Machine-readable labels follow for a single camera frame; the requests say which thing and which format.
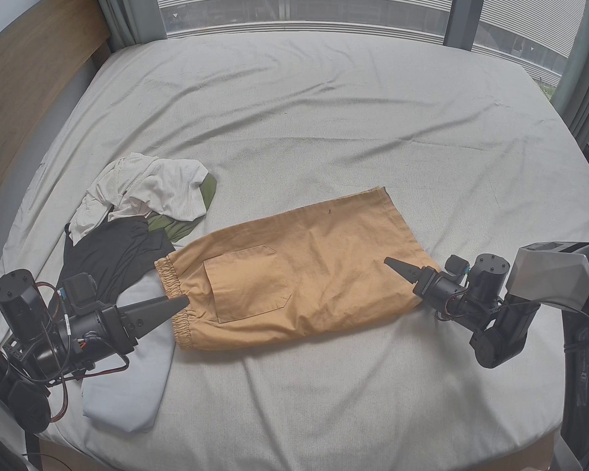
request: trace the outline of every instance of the mattress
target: mattress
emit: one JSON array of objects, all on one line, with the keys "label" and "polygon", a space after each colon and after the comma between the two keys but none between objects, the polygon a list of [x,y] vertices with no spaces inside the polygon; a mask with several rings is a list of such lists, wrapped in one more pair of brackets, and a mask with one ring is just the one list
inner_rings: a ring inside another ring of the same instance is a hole
[{"label": "mattress", "polygon": [[[377,185],[441,266],[452,253],[512,262],[532,242],[589,240],[589,167],[520,66],[395,38],[242,33],[112,55],[35,174],[0,275],[55,281],[63,225],[132,151],[197,159],[218,180],[180,245]],[[149,432],[83,417],[71,382],[67,415],[43,437],[136,471],[464,469],[555,429],[564,393],[559,311],[541,308],[522,353],[493,370],[470,335],[419,306],[345,334],[176,349]],[[57,412],[60,388],[50,401]]]}]

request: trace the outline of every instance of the wooden headboard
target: wooden headboard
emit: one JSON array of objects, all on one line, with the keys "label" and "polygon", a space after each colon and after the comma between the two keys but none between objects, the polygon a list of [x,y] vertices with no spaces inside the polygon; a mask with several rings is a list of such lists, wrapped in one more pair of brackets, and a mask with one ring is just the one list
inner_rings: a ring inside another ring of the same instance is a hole
[{"label": "wooden headboard", "polygon": [[109,28],[97,0],[42,0],[0,33],[0,185],[55,98]]}]

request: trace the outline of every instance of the folded light blue clothing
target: folded light blue clothing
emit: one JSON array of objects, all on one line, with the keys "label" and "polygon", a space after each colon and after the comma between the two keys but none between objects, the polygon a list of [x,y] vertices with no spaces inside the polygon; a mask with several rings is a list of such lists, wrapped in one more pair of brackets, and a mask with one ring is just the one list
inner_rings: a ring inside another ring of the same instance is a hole
[{"label": "folded light blue clothing", "polygon": [[[164,295],[159,276],[152,270],[125,289],[116,305],[122,307]],[[168,320],[139,340],[128,356],[127,370],[83,380],[83,415],[127,433],[148,431],[164,394],[173,352],[173,330]],[[93,372],[123,364],[120,357],[113,355],[98,361]]]}]

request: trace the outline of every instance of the tan shorts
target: tan shorts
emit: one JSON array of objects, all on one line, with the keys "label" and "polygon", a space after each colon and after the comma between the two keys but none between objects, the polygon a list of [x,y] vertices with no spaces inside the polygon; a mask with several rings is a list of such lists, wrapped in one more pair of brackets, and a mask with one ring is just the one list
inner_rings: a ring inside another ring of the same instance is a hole
[{"label": "tan shorts", "polygon": [[383,188],[212,232],[155,263],[181,349],[238,349],[348,330],[419,302],[384,265],[438,268]]}]

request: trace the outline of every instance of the pocket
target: pocket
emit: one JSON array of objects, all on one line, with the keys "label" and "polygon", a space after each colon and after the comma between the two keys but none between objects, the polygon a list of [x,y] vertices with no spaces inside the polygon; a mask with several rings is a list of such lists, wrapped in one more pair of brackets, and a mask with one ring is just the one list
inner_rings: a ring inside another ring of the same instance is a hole
[{"label": "pocket", "polygon": [[267,246],[255,246],[203,262],[212,286],[219,323],[281,309],[291,292],[279,257]]}]

